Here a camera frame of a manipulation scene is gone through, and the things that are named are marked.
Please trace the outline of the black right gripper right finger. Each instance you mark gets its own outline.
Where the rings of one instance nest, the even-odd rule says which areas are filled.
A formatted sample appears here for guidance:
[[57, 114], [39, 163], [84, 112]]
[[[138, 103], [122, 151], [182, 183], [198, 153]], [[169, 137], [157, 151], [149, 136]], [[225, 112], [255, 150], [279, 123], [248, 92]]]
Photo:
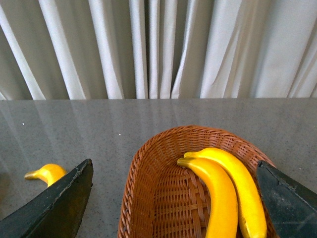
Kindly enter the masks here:
[[256, 176], [278, 236], [315, 238], [317, 194], [266, 161], [258, 162]]

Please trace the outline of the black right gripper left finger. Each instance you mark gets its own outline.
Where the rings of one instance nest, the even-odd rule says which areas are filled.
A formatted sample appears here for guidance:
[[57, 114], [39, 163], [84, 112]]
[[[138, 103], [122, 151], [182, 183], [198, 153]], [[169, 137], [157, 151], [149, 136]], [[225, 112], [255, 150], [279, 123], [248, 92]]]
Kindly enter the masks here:
[[89, 200], [94, 168], [86, 159], [0, 222], [2, 238], [74, 238]]

